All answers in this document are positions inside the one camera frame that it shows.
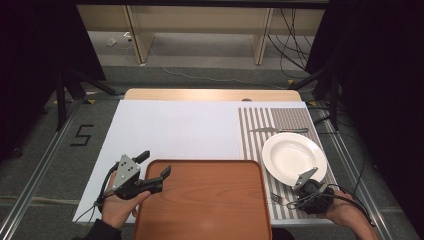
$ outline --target gray floor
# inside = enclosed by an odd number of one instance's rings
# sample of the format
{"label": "gray floor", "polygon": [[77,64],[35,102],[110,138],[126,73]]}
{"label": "gray floor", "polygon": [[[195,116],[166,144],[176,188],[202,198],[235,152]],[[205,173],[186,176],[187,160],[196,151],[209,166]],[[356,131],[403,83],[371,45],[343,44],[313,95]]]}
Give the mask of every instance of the gray floor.
{"label": "gray floor", "polygon": [[[132,42],[124,33],[97,32],[90,33],[90,37],[104,67],[107,85],[119,91],[132,87],[284,89],[288,87],[287,80],[296,82],[307,76],[287,60],[280,63],[280,55],[271,43],[265,50],[263,64],[255,65],[248,36],[158,34],[148,61],[142,66],[137,63]],[[117,44],[108,46],[110,38],[117,40]],[[299,38],[299,44],[303,51],[309,51],[304,38]],[[296,53],[285,52],[301,64]],[[89,85],[84,87],[90,93],[100,92]],[[299,91],[304,101],[312,100],[312,88],[313,84]],[[72,218],[119,103],[119,97],[102,93],[94,94],[90,99],[95,99],[94,103],[69,103],[69,124],[63,132],[56,132],[57,109],[52,96],[46,104],[47,113],[39,117],[22,141],[23,156],[10,156],[1,163],[0,220],[4,221],[16,206],[17,197],[25,194],[24,189],[28,191],[26,186],[33,183],[30,180],[34,179],[32,174],[39,169],[38,164],[50,160],[40,184],[34,186],[34,198],[23,209],[23,215],[16,219],[19,224],[12,230],[12,239],[72,239],[87,233],[89,227],[72,223]],[[317,120],[326,111],[311,108],[310,113],[312,119]],[[369,191],[370,202],[375,204],[372,212],[382,217],[380,231],[388,231],[384,235],[386,239],[419,239],[384,179],[372,168],[372,159],[367,155],[354,123],[347,115],[339,115],[338,121],[340,139],[336,140],[346,146],[344,150],[334,143],[335,135],[329,134],[333,129],[327,121],[316,125],[338,183],[347,188],[352,188],[355,183],[344,163],[346,158],[357,169],[365,166],[360,191]],[[73,147],[73,143],[81,143],[75,134],[82,124],[93,125],[84,128],[83,132],[91,138],[87,146]],[[63,138],[57,145],[50,145],[58,134],[63,134]],[[349,230],[338,226],[288,230],[300,240],[355,239]],[[132,239],[132,225],[124,227],[123,237]]]}

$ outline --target brown tray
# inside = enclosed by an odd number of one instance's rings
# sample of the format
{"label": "brown tray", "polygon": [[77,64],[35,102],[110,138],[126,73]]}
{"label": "brown tray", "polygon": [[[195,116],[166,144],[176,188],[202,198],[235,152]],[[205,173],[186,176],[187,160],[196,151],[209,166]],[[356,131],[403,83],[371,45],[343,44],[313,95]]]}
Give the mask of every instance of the brown tray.
{"label": "brown tray", "polygon": [[136,240],[271,240],[261,168],[250,160],[155,160],[146,178],[171,165],[163,191],[139,208]]}

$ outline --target tripod stand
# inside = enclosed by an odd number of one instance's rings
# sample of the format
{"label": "tripod stand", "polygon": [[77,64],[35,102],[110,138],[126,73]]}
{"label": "tripod stand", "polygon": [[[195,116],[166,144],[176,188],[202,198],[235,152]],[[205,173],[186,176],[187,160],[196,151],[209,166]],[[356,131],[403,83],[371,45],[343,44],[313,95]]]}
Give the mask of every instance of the tripod stand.
{"label": "tripod stand", "polygon": [[19,11],[19,20],[31,29],[34,36],[32,42],[42,55],[40,61],[45,62],[43,67],[52,75],[44,77],[39,86],[56,85],[57,131],[67,119],[65,88],[77,100],[86,96],[81,82],[87,82],[110,95],[123,94],[92,78],[105,79],[105,76],[75,4],[17,0],[14,9]]}
{"label": "tripod stand", "polygon": [[317,80],[317,85],[312,93],[315,99],[323,99],[330,92],[329,119],[336,131],[338,131],[337,102],[339,98],[339,79],[343,70],[349,65],[350,56],[354,54],[355,42],[360,36],[361,29],[366,27],[366,19],[369,18],[365,15],[370,14],[369,11],[364,11],[367,7],[368,0],[355,2],[355,4],[359,4],[359,10],[354,14],[348,26],[342,32],[326,64],[309,77],[289,87],[291,90],[299,90]]}

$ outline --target black sleeve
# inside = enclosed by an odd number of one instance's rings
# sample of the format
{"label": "black sleeve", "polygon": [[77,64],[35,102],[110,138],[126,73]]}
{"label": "black sleeve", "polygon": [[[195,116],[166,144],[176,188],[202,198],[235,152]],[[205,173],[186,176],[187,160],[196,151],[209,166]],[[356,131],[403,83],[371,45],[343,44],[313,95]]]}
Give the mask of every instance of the black sleeve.
{"label": "black sleeve", "polygon": [[121,230],[96,219],[84,240],[121,240]]}

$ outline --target table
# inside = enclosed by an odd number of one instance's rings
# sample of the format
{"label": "table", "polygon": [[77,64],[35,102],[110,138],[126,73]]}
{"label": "table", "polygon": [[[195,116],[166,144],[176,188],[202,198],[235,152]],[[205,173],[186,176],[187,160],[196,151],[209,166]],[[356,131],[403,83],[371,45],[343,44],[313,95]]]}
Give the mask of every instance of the table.
{"label": "table", "polygon": [[[150,159],[140,165],[141,176],[155,159],[256,160],[261,164],[261,146],[272,133],[253,134],[249,129],[264,125],[308,127],[310,131],[304,135],[321,146],[306,105],[295,91],[129,90],[115,113],[75,218],[91,207],[105,174],[121,154],[136,157],[144,150],[151,151]],[[267,199],[270,192],[275,192],[294,200],[290,187],[275,180],[264,167],[262,171]],[[330,166],[324,181],[335,183]],[[288,210],[271,200],[268,200],[268,208],[273,227],[331,223]],[[79,222],[88,220],[86,215]]]}

